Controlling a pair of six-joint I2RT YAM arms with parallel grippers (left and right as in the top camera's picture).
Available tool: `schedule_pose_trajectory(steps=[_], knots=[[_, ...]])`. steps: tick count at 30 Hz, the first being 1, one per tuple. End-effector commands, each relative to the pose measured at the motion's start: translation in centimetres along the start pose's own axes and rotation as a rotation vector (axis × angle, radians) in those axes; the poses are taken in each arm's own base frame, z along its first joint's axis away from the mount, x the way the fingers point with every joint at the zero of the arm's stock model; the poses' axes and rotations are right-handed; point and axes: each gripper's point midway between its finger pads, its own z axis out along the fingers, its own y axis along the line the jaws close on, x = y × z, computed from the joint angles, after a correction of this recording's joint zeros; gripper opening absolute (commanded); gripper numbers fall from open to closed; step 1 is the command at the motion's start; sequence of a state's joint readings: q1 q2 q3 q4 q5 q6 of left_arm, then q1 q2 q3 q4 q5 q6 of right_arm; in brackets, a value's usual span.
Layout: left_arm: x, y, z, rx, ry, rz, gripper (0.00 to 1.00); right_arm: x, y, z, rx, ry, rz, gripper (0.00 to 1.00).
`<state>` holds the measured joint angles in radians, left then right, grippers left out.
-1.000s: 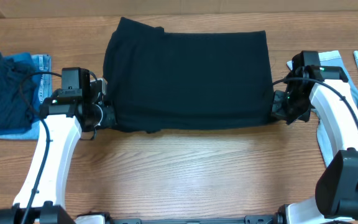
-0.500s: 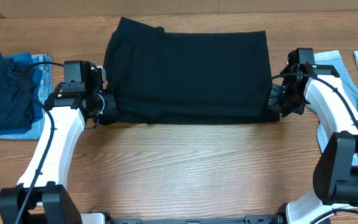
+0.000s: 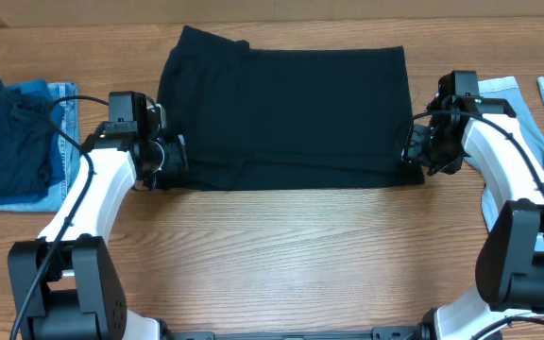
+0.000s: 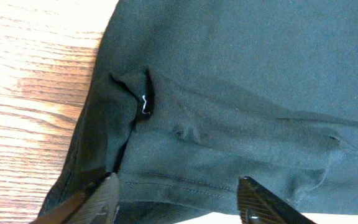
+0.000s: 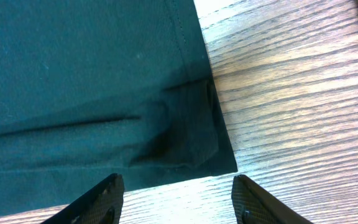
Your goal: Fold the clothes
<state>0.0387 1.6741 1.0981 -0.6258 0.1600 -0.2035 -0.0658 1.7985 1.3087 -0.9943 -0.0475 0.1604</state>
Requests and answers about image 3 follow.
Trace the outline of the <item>black t-shirt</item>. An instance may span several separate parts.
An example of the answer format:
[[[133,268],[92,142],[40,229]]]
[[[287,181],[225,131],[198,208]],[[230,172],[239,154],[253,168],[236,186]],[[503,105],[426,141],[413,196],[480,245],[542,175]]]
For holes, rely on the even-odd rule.
[[[186,26],[158,91],[201,191],[384,188],[424,177],[402,47],[262,50]]]

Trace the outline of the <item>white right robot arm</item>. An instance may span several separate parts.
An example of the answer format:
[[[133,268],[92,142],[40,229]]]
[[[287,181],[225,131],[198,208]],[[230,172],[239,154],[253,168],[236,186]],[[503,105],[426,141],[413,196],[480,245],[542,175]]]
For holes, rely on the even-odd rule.
[[[477,164],[498,210],[475,266],[475,285],[430,313],[420,339],[487,339],[513,322],[544,325],[544,171],[504,99],[449,95],[427,107],[403,149],[428,173]]]

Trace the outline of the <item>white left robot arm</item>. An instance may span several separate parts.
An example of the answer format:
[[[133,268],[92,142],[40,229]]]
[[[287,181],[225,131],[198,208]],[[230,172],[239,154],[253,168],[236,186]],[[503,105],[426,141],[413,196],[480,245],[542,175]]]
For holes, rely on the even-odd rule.
[[[185,143],[167,132],[166,112],[150,96],[112,92],[109,117],[83,144],[76,182],[33,241],[16,242],[8,274],[16,317],[10,338],[169,339],[166,323],[132,312],[108,250],[127,193],[183,180]]]

